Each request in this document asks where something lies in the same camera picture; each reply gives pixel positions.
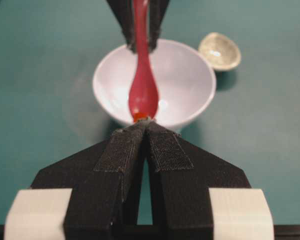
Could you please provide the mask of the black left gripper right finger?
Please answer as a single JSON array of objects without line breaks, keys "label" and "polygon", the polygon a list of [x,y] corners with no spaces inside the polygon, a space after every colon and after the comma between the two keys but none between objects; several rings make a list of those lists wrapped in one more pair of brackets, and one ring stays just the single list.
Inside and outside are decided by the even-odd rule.
[{"label": "black left gripper right finger", "polygon": [[170,240],[272,240],[263,191],[239,167],[154,122],[146,128],[154,223]]}]

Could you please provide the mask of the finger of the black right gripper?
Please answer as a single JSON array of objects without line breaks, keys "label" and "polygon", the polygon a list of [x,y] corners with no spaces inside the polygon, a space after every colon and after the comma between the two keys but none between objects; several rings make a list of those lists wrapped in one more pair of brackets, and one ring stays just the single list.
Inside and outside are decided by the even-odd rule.
[{"label": "finger of the black right gripper", "polygon": [[148,50],[153,52],[157,47],[157,41],[161,35],[161,25],[169,6],[170,0],[149,1],[149,33]]},{"label": "finger of the black right gripper", "polygon": [[127,48],[136,53],[133,8],[131,0],[107,0],[112,13],[120,25]]}]

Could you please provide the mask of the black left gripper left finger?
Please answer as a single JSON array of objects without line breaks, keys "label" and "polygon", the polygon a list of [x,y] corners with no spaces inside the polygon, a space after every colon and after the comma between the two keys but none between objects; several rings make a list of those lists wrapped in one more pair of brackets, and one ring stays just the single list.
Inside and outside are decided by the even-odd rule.
[{"label": "black left gripper left finger", "polygon": [[17,192],[4,226],[6,240],[110,240],[135,175],[146,125],[41,169]]}]

